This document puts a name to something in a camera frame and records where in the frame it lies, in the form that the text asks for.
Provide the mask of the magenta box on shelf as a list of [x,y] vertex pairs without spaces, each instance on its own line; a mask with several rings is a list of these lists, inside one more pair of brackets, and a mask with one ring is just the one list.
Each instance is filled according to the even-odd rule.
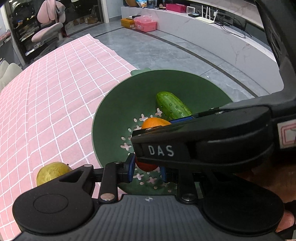
[[186,13],[187,6],[183,4],[166,4],[166,10],[174,11],[177,13]]

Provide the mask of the yellow storage box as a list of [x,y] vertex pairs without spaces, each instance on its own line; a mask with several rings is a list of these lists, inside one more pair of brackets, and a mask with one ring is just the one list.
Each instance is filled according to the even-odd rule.
[[132,29],[135,27],[135,23],[133,19],[124,18],[124,19],[121,19],[120,22],[121,22],[121,26],[124,28]]

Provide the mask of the white wifi router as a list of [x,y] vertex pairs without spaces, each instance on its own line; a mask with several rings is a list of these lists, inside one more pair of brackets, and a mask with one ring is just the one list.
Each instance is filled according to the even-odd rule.
[[214,24],[216,22],[217,15],[218,10],[212,11],[211,8],[208,6],[206,7],[206,9],[204,9],[204,7],[201,6],[201,15],[197,17],[197,20],[200,20],[208,24]]

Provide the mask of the yellow-green pear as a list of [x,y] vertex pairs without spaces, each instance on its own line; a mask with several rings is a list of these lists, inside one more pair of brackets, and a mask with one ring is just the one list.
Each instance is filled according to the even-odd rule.
[[47,183],[71,171],[72,171],[72,168],[65,163],[62,163],[62,162],[49,163],[38,171],[37,177],[36,177],[36,184],[37,186],[40,186],[44,183]]

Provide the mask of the green colander bowl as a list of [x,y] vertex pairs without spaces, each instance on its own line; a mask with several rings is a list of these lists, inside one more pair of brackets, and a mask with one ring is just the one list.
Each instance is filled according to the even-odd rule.
[[161,91],[173,93],[192,113],[199,113],[232,102],[232,99],[210,81],[178,70],[132,71],[99,104],[92,125],[92,144],[99,164],[124,162],[132,147],[132,132],[144,121],[163,118],[156,104]]

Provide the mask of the pink office chair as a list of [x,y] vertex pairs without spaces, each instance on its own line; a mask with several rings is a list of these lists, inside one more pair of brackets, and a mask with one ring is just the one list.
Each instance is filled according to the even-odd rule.
[[32,37],[32,43],[44,42],[55,35],[64,39],[62,28],[66,21],[65,6],[59,1],[43,1],[37,14],[37,20],[44,27]]

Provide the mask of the red cherry tomato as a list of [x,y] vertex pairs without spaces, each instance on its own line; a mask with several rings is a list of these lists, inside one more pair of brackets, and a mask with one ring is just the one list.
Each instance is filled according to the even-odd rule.
[[140,162],[140,161],[138,161],[137,158],[135,158],[135,163],[139,169],[141,169],[145,172],[154,171],[155,169],[157,169],[159,167],[158,165],[155,165],[155,164],[147,164],[147,163]]

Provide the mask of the pink checkered tablecloth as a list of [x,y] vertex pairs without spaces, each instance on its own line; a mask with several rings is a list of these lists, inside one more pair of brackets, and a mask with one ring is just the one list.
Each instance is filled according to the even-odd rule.
[[1,91],[1,240],[19,234],[12,205],[51,162],[99,167],[91,128],[105,95],[133,66],[91,35],[46,54]]

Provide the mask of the beige sofa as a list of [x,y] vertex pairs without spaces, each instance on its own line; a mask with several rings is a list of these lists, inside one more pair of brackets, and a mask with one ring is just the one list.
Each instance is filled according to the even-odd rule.
[[0,91],[2,91],[15,77],[22,72],[16,63],[9,64],[6,60],[0,64]]

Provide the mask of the pink storage box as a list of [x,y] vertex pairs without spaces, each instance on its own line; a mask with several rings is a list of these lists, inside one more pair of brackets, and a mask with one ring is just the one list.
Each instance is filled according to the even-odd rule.
[[135,29],[141,32],[152,32],[157,28],[157,21],[150,15],[137,16],[134,18]]

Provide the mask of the large orange mandarin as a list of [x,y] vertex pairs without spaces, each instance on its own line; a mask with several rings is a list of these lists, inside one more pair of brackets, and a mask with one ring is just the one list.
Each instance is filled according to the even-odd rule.
[[171,123],[167,120],[164,120],[162,118],[148,118],[144,121],[142,124],[141,129],[147,129],[147,128],[154,128],[157,126],[167,126],[170,125]]

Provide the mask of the green cucumber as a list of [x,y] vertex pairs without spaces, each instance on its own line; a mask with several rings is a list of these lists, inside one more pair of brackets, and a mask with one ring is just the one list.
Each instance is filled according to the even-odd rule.
[[156,94],[156,107],[162,112],[162,118],[167,121],[186,118],[193,114],[178,97],[168,91]]

